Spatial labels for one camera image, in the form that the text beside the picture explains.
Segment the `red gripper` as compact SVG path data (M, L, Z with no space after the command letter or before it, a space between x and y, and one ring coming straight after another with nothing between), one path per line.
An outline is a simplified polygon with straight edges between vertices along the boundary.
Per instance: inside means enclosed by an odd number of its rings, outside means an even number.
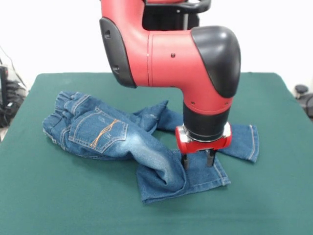
M226 148L232 140L232 131L229 122L224 126L222 136L214 141L198 141L192 139L188 134L185 126L177 126L175 136L178 148L181 152L181 164L185 170L189 168L188 153L206 150L207 166L212 167L215 161L216 150Z

